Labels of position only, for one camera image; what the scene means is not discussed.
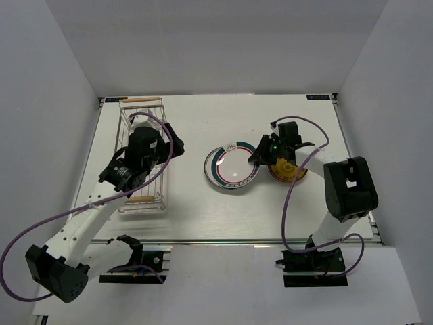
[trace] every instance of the wire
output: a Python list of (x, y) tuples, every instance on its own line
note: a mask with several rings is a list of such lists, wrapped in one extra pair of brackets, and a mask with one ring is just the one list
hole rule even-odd
[(326, 142), (324, 144), (322, 144), (321, 146), (317, 147), (316, 149), (314, 149), (307, 156), (307, 158), (304, 160), (304, 162), (299, 166), (298, 171), (297, 171), (297, 173), (293, 179), (293, 182), (290, 184), (286, 199), (284, 200), (283, 215), (281, 218), (281, 238), (283, 240), (284, 247), (288, 251), (290, 251), (291, 253), (305, 254), (305, 253), (317, 251), (318, 249), (323, 248), (323, 247), (327, 247), (327, 246), (331, 246), (334, 244), (338, 244), (340, 242), (344, 242), (345, 240), (348, 240), (349, 238), (356, 236), (361, 240), (361, 252), (359, 253), (359, 257), (358, 257), (357, 261), (355, 262), (355, 264), (351, 268), (349, 268), (345, 272), (342, 272), (341, 274), (336, 274), (333, 277), (344, 276), (347, 273), (351, 272), (356, 266), (358, 266), (359, 262), (361, 261), (363, 255), (364, 255), (365, 241), (364, 241), (364, 238), (360, 234), (352, 233), (352, 234), (347, 235), (343, 239), (332, 240), (330, 242), (326, 242), (325, 244), (320, 244), (318, 246), (314, 246), (314, 247), (306, 248), (306, 249), (292, 249), (287, 244), (287, 240), (286, 240), (286, 215), (287, 215), (287, 209), (288, 209), (288, 205), (289, 205), (290, 196), (292, 195), (292, 191), (294, 189), (296, 181), (298, 180), (300, 172), (304, 169), (304, 167), (310, 161), (310, 159), (312, 159), (312, 157), (314, 157), (314, 155), (316, 155), (316, 153), (318, 153), (321, 149), (323, 149), (324, 147), (326, 147), (329, 144), (329, 136), (327, 135), (325, 130), (320, 125), (318, 125), (316, 122), (313, 122), (312, 120), (309, 120), (307, 118), (304, 118), (301, 116), (285, 116), (285, 117), (281, 117), (281, 118), (275, 120), (273, 123), (277, 123), (279, 121), (286, 120), (288, 118), (295, 118), (295, 119), (302, 120), (302, 121), (308, 122), (308, 123), (316, 126), (316, 128), (318, 128), (320, 130), (320, 132), (322, 132), (322, 134), (325, 136)]
[[(168, 166), (168, 164), (169, 164), (169, 162), (171, 160), (171, 157), (173, 155), (173, 149), (174, 149), (174, 147), (173, 147), (173, 137), (171, 136), (170, 131), (166, 128), (166, 126), (164, 125), (164, 123), (160, 119), (156, 118), (155, 116), (153, 116), (151, 114), (148, 114), (148, 113), (145, 113), (145, 112), (137, 112), (137, 113), (131, 114), (129, 117), (134, 117), (134, 116), (137, 116), (137, 115), (145, 115), (148, 118), (153, 119), (155, 122), (157, 122), (162, 127), (162, 130), (165, 132), (165, 134), (168, 137), (168, 140), (170, 141), (170, 150), (168, 152), (168, 159), (165, 162), (165, 164), (161, 167), (161, 169), (153, 177), (151, 177), (147, 182), (145, 182), (144, 184), (142, 184), (142, 185), (140, 185), (140, 186), (138, 186), (136, 188), (133, 188), (132, 190), (129, 190), (128, 192), (119, 193), (119, 194), (117, 194), (115, 196), (112, 196), (112, 197), (109, 197), (109, 198), (104, 198), (104, 199), (99, 200), (99, 201), (95, 201), (95, 202), (93, 202), (93, 205), (95, 205), (95, 206), (98, 206), (98, 205), (101, 205), (101, 204), (104, 204), (104, 203), (107, 203), (107, 202), (111, 202), (113, 200), (117, 200), (118, 198), (121, 198), (123, 196), (128, 196), (128, 195), (132, 194), (133, 192), (135, 192), (137, 190), (140, 190), (140, 189), (148, 186), (149, 184), (151, 184), (155, 179), (157, 179), (161, 175), (161, 173), (165, 170), (165, 168), (167, 168), (167, 166)], [(4, 266), (5, 266), (5, 260), (6, 260), (7, 254), (11, 250), (12, 246), (21, 237), (23, 237), (25, 234), (31, 232), (35, 228), (38, 228), (41, 225), (45, 225), (46, 223), (49, 223), (51, 221), (60, 219), (60, 218), (65, 217), (67, 215), (70, 215), (71, 213), (83, 212), (83, 211), (86, 211), (88, 209), (90, 209), (90, 206), (88, 204), (86, 204), (86, 205), (83, 205), (81, 207), (77, 207), (75, 209), (71, 209), (71, 210), (68, 210), (66, 212), (59, 213), (58, 215), (54, 215), (53, 217), (47, 218), (45, 220), (42, 220), (40, 222), (35, 223), (34, 225), (31, 225), (30, 227), (28, 227), (25, 230), (23, 230), (22, 232), (20, 232), (14, 239), (11, 240), (11, 242), (6, 246), (6, 248), (3, 251), (3, 254), (1, 255), (1, 258), (0, 258), (0, 284), (3, 287), (4, 291), (9, 296), (11, 296), (12, 298), (14, 298), (14, 299), (16, 299), (18, 301), (22, 301), (22, 302), (25, 302), (25, 303), (32, 303), (32, 302), (35, 302), (35, 301), (40, 301), (40, 300), (46, 299), (46, 298), (48, 298), (48, 297), (50, 297), (50, 296), (53, 295), (53, 294), (48, 294), (48, 295), (41, 296), (41, 297), (36, 297), (36, 298), (25, 298), (25, 297), (21, 297), (20, 295), (17, 295), (16, 293), (14, 293), (9, 288), (9, 286), (6, 284), (6, 281), (5, 281)]]
[[(145, 270), (147, 271), (151, 271), (155, 277), (157, 277), (157, 279), (159, 280), (159, 282), (161, 282), (161, 284), (164, 284), (164, 280), (160, 277), (160, 275), (151, 267), (148, 267), (146, 265), (134, 265), (133, 267), (136, 268), (140, 268), (141, 270), (137, 272), (137, 274), (143, 273)], [(114, 267), (110, 270), (108, 270), (109, 272), (119, 272), (119, 271), (126, 271), (126, 270), (130, 270), (131, 266), (118, 266), (118, 267)]]

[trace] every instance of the white wall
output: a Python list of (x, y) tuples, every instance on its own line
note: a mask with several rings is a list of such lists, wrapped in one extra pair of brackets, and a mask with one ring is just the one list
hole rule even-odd
[(433, 2), (389, 0), (339, 95), (352, 153), (375, 179), (375, 212), (423, 324), (433, 324)]
[[(0, 6), (0, 250), (69, 207), (97, 116), (97, 98), (44, 0)], [(25, 236), (6, 260), (12, 290), (34, 297), (24, 254), (56, 225)], [(0, 288), (0, 323), (27, 324), (32, 304)]]
[(339, 91), (386, 0), (47, 0), (97, 95)]

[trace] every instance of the metal rack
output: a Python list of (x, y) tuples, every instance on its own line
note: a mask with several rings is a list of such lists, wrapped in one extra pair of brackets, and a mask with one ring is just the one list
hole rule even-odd
[[(129, 98), (127, 100), (119, 101), (120, 117), (118, 124), (118, 131), (116, 136), (116, 147), (115, 151), (121, 147), (128, 145), (129, 135), (133, 132), (132, 124), (129, 116), (136, 112), (146, 112), (155, 116), (163, 122), (166, 122), (166, 116), (164, 112), (164, 105), (162, 98), (160, 97), (141, 97), (141, 98)], [(152, 121), (148, 120), (152, 126), (157, 129), (163, 140), (166, 139), (166, 135), (162, 130), (162, 127)], [(148, 179), (153, 177), (161, 168), (161, 165), (155, 166), (150, 172)], [(166, 210), (166, 191), (167, 191), (167, 169), (149, 186), (137, 190), (133, 195), (123, 204), (119, 209), (121, 214), (144, 214), (144, 213), (162, 213)]]

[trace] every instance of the white tabletop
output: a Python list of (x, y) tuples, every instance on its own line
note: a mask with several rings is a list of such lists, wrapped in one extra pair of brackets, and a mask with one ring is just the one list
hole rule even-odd
[[(347, 266), (359, 248), (343, 248)], [(397, 325), (420, 322), (394, 248), (366, 248), (348, 286), (284, 288), (279, 248), (175, 246), (166, 282), (90, 281), (69, 304), (51, 297), (33, 314), (48, 325)]]
[[(168, 168), (168, 208), (164, 214), (119, 215), (96, 235), (107, 240), (128, 234), (140, 240), (278, 240), (281, 210), (288, 185), (272, 178), (261, 167), (257, 178), (238, 190), (217, 190), (203, 173), (207, 154), (234, 141), (257, 146), (269, 123), (287, 115), (307, 117), (319, 123), (331, 139), (327, 150), (348, 156), (330, 100), (307, 100), (305, 95), (187, 95), (163, 97), (166, 116), (185, 142), (185, 153)], [(119, 107), (105, 103), (78, 194), (82, 204), (98, 175), (110, 161), (116, 141)], [(303, 141), (322, 144), (322, 134), (312, 125), (298, 122)], [(286, 235), (306, 239), (327, 211), (323, 180), (313, 174), (296, 186), (288, 209)], [(350, 232), (372, 238), (363, 218)]]

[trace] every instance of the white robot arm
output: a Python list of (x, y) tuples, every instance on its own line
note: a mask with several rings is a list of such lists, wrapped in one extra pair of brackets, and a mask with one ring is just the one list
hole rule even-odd
[(87, 201), (89, 209), (74, 215), (41, 248), (32, 245), (27, 250), (26, 260), (33, 279), (66, 303), (76, 299), (87, 282), (100, 273), (119, 265), (133, 267), (141, 263), (143, 245), (126, 235), (109, 240), (103, 247), (88, 249), (104, 223), (130, 196), (122, 194), (132, 193), (155, 165), (165, 163), (170, 148), (173, 148), (171, 158), (184, 153), (183, 142), (169, 123), (164, 124), (170, 135), (170, 142), (166, 143), (146, 118), (140, 120), (141, 116), (133, 118), (128, 146), (118, 150), (99, 175)]
[[(248, 161), (275, 165), (283, 158), (299, 166), (317, 149), (311, 142), (302, 142), (296, 122), (277, 125), (275, 121), (271, 128), (272, 134), (262, 136)], [(378, 206), (378, 195), (367, 162), (362, 157), (338, 157), (322, 149), (304, 167), (324, 178), (328, 212), (308, 239), (306, 249), (287, 249), (283, 252), (284, 260), (277, 264), (284, 264), (287, 272), (304, 273), (326, 271), (337, 260), (341, 262), (337, 265), (338, 271), (344, 271), (338, 248), (341, 239), (360, 218)]]
[[(302, 162), (305, 161), (306, 158), (313, 152), (316, 147), (307, 146), (300, 148), (295, 151), (296, 161)], [(312, 171), (314, 174), (324, 178), (325, 169), (324, 166), (326, 164), (334, 163), (334, 162), (344, 162), (347, 161), (347, 158), (342, 158), (336, 156), (332, 153), (326, 151), (326, 149), (320, 150), (310, 161), (307, 162), (305, 168), (309, 171)], [(351, 219), (347, 219), (344, 222), (340, 222), (338, 218), (335, 218), (331, 212), (327, 211), (325, 218), (319, 228), (315, 231), (315, 233), (311, 236), (314, 245), (319, 246), (325, 244), (327, 242), (331, 242), (333, 240), (342, 239), (349, 229), (360, 219), (360, 217), (353, 217)], [(339, 244), (329, 245), (323, 248), (318, 248), (319, 252), (332, 251), (338, 248)]]

